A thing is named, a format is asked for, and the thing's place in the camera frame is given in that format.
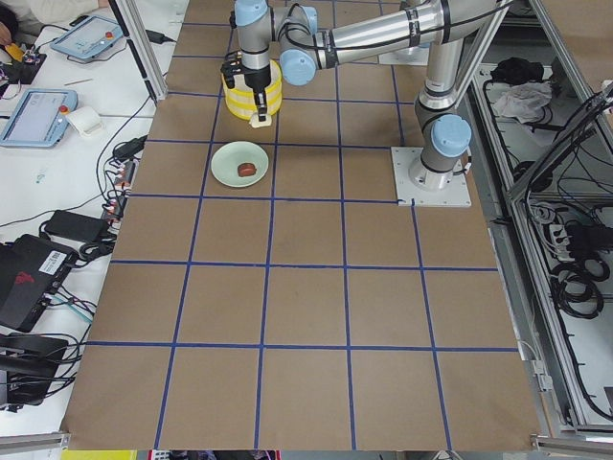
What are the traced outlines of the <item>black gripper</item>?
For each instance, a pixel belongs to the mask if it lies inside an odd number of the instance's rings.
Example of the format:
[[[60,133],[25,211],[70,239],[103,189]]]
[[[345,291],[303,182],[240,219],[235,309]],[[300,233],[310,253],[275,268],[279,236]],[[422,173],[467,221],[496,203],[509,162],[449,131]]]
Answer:
[[[220,72],[227,88],[236,87],[236,78],[244,74],[242,66],[242,52],[232,51],[228,53],[221,64]]]
[[[253,90],[255,113],[259,121],[265,121],[267,117],[267,99],[265,89],[271,84],[271,68],[266,65],[261,69],[243,67],[245,84]]]

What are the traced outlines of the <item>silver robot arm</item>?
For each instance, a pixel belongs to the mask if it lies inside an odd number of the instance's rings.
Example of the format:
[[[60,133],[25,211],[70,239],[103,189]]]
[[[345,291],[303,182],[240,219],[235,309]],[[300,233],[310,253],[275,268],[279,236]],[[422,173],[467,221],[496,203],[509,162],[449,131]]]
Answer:
[[[492,40],[509,6],[508,1],[421,1],[362,22],[320,29],[312,7],[237,1],[231,25],[238,32],[239,49],[226,56],[221,74],[228,87],[234,87],[237,75],[243,76],[253,92],[255,119],[263,123],[273,42],[280,46],[284,80],[296,86],[309,83],[322,69],[428,45],[426,77],[415,107],[424,147],[408,173],[416,187],[441,191],[451,182],[472,135],[456,106],[483,55],[474,51],[470,62],[462,62],[464,40],[469,35]]]

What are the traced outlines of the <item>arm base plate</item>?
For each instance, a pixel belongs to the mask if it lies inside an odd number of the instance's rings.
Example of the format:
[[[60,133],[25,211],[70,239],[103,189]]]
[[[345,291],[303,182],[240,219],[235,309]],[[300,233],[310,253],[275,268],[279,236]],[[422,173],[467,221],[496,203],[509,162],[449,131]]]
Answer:
[[[391,148],[397,204],[468,208],[471,198],[460,160],[450,172],[432,172],[421,162],[422,148]]]

